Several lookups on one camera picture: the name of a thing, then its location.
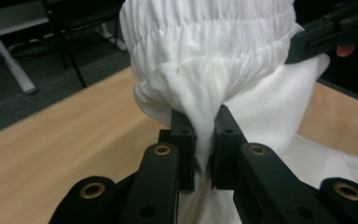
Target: wooden table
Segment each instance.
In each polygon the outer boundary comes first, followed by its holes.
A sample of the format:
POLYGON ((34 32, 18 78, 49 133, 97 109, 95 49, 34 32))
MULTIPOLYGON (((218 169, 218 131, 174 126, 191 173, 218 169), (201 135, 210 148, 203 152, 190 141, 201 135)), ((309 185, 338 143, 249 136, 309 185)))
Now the wooden table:
MULTIPOLYGON (((138 168, 162 126, 138 109, 133 83, 127 68, 0 132, 0 224, 48 223, 80 179, 119 181, 138 168)), ((358 117, 341 124, 353 116, 341 107, 358 111, 358 101, 318 84, 300 133, 358 154, 342 143, 358 142, 358 117)))

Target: black chair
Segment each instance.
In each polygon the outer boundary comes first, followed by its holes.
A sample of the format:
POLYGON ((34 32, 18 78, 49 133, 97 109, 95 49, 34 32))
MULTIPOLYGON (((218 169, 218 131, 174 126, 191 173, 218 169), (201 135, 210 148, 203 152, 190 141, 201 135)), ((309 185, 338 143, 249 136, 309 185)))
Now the black chair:
POLYGON ((116 39, 115 46, 117 46, 119 11, 122 0, 42 0, 42 3, 54 29, 64 66, 67 67, 66 54, 82 86, 87 87, 64 35, 108 21, 116 21, 115 34, 112 37, 116 39))

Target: gray carpet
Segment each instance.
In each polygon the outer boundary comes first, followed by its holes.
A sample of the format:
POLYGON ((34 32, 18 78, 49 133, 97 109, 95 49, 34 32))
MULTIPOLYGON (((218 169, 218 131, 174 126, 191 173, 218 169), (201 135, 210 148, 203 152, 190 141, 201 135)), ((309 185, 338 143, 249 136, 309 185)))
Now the gray carpet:
MULTIPOLYGON (((94 33, 83 34, 82 38, 98 38, 94 33)), ((44 45, 23 49, 20 54, 46 51, 44 45)), ((75 52, 76 61, 88 85, 109 77, 130 65, 130 54, 103 42, 75 52)), ((33 95, 24 94, 4 62, 0 62, 0 130, 27 118, 33 113, 57 103, 82 90, 75 71, 63 68, 57 50, 43 56, 19 57, 19 64, 34 82, 38 91, 33 95)))

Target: mounting hole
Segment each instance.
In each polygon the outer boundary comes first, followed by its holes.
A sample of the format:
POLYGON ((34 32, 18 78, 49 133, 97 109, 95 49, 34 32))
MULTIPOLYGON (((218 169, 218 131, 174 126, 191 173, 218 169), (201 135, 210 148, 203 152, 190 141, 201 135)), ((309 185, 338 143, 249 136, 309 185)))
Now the mounting hole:
POLYGON ((166 146, 155 147, 154 153, 159 156, 165 156, 171 153, 171 148, 166 146))
POLYGON ((266 155, 267 151, 263 147, 249 147, 249 150, 255 155, 266 155))
POLYGON ((144 218, 150 218, 156 215, 157 209, 154 206, 145 206, 139 211, 139 215, 144 218))
POLYGON ((234 133, 234 131, 232 131, 231 129, 225 129, 225 133, 232 134, 234 133))
POLYGON ((352 201, 358 201, 357 188, 342 182, 337 182, 336 184, 334 184, 333 188, 342 197, 352 201))
POLYGON ((93 199, 104 192, 104 184, 101 182, 89 183, 80 191, 80 196, 84 199, 93 199))
POLYGON ((297 212, 305 219, 313 219, 313 213, 306 207, 298 207, 297 212))

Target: table surface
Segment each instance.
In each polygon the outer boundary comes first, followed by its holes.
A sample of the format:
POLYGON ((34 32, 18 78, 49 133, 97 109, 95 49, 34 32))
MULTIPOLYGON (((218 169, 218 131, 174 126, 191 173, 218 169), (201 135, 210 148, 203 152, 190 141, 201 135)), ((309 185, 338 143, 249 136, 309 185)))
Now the table surface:
MULTIPOLYGON (((136 171, 163 127, 138 109, 134 82, 124 69, 0 132, 0 223, 48 223, 80 179, 136 171)), ((317 84, 299 133, 358 155, 358 101, 317 84)))

